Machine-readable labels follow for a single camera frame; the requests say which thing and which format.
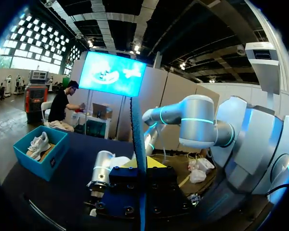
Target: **teal shoe box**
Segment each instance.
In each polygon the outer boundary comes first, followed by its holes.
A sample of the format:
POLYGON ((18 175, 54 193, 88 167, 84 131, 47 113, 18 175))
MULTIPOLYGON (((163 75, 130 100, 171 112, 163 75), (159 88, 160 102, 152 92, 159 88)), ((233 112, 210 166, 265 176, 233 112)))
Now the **teal shoe box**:
POLYGON ((53 175, 53 172, 57 169, 61 160, 69 149, 68 133, 47 128, 45 126, 39 126, 25 135, 21 140, 16 142, 13 148, 18 162, 23 167, 27 168, 35 175, 49 181, 53 175), (27 156, 26 153, 28 147, 30 146, 30 142, 34 139, 34 137, 39 137, 43 131, 46 132, 49 143, 55 144, 55 146, 48 153, 48 155, 41 162, 39 162, 27 156))

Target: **large window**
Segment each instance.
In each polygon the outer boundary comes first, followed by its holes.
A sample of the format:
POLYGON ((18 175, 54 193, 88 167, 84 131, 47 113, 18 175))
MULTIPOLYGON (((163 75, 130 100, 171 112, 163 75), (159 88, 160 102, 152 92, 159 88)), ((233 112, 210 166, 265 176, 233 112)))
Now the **large window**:
POLYGON ((74 61, 79 58, 80 58, 80 50, 76 46, 73 46, 66 61, 66 67, 64 69, 65 75, 68 76, 72 72, 72 66, 74 64, 74 61))
POLYGON ((44 70, 58 74, 69 39, 30 14, 10 28, 0 49, 0 67, 44 70))

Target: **red machine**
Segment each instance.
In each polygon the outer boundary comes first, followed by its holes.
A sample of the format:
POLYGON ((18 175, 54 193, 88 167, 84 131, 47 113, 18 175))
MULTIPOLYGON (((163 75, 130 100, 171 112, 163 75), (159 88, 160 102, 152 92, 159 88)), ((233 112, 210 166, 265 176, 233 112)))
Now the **red machine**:
POLYGON ((35 123, 42 120, 41 104, 47 101, 47 78, 48 72, 46 71, 30 71, 30 83, 25 89, 27 123, 35 123))

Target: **black t-shirt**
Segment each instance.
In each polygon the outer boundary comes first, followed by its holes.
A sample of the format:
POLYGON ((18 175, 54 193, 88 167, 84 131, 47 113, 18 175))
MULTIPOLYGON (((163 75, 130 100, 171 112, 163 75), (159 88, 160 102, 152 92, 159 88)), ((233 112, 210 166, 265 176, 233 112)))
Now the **black t-shirt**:
POLYGON ((67 95, 64 91, 59 92, 53 100, 52 107, 48 116, 48 122, 64 120, 66 117, 65 109, 67 104, 69 104, 67 95))

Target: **ceiling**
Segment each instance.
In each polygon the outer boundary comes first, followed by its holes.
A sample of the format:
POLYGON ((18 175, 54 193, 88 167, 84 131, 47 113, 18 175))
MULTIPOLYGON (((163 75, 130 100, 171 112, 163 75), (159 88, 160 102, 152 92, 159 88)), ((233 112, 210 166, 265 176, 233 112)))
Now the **ceiling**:
POLYGON ((140 45, 136 59, 153 64, 159 51, 163 68, 195 82, 258 84, 237 46, 267 37, 244 0, 57 0, 49 9, 41 3, 31 8, 71 37, 81 33, 84 49, 90 40, 97 50, 129 57, 140 45))

